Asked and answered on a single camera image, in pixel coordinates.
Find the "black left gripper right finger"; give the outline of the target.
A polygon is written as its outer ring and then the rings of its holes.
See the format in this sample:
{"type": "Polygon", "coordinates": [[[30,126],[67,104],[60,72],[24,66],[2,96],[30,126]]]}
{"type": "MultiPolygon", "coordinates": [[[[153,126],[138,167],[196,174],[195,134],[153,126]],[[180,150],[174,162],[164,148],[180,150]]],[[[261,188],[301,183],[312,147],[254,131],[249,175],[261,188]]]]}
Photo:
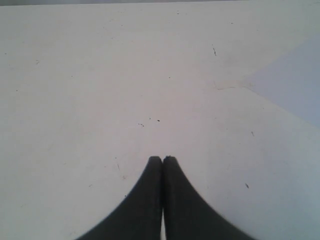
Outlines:
{"type": "Polygon", "coordinates": [[[166,239],[252,239],[207,204],[191,185],[173,156],[167,156],[163,160],[162,189],[166,239]]]}

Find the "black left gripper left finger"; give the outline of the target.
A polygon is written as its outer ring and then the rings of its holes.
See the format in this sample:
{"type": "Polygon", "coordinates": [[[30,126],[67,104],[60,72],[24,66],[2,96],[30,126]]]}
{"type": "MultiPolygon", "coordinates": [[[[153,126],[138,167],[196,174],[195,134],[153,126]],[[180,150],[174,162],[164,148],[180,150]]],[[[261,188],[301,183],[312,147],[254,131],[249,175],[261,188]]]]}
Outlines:
{"type": "Polygon", "coordinates": [[[124,200],[79,239],[159,240],[162,214],[162,160],[151,156],[124,200]]]}

